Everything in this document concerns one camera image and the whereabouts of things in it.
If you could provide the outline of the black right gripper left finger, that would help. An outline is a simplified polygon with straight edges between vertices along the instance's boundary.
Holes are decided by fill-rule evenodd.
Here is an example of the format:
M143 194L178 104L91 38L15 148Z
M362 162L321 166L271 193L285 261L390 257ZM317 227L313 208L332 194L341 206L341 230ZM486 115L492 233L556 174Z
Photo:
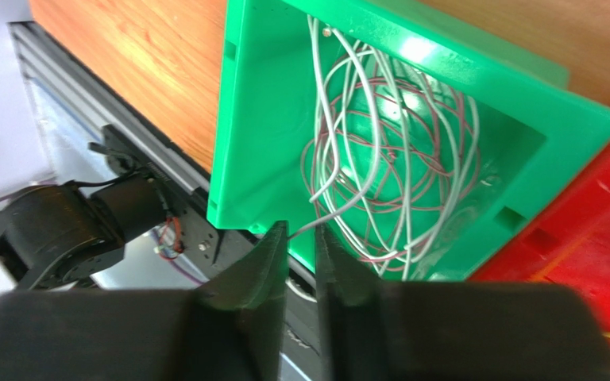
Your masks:
M0 380L276 380L288 223L188 290L0 295Z

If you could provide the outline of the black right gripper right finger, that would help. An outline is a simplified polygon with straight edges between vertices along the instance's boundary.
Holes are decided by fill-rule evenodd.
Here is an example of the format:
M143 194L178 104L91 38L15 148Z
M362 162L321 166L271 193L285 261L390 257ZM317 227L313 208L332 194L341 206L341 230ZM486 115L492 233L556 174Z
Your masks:
M572 289L400 282L315 230L325 380L610 380L610 346Z

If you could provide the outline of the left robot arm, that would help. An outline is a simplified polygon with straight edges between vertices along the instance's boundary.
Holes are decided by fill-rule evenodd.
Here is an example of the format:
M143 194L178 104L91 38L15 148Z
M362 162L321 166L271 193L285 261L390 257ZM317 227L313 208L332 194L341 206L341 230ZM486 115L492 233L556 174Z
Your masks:
M170 204L161 181L140 174L26 187L0 210L0 259L20 289L82 281L124 260Z

